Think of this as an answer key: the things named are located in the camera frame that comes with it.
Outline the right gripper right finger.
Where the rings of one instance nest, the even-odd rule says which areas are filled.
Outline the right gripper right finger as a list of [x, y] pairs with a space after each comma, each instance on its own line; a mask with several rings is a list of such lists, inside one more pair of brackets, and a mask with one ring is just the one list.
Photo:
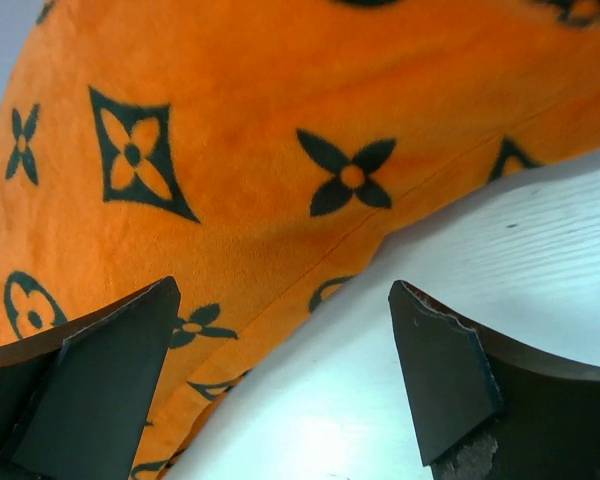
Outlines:
[[389, 293], [422, 464], [436, 479], [600, 479], [600, 367]]

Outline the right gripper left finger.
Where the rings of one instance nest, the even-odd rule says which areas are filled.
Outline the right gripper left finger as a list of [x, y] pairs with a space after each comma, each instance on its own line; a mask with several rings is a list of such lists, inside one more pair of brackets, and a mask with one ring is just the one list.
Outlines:
[[0, 479], [126, 479], [175, 328], [166, 277], [0, 347]]

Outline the orange patterned pillowcase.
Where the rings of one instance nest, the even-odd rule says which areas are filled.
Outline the orange patterned pillowcase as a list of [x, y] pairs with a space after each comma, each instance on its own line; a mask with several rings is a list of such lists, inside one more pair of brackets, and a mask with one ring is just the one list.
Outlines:
[[382, 241], [600, 148], [600, 1], [47, 1], [0, 105], [0, 346], [161, 278], [160, 479]]

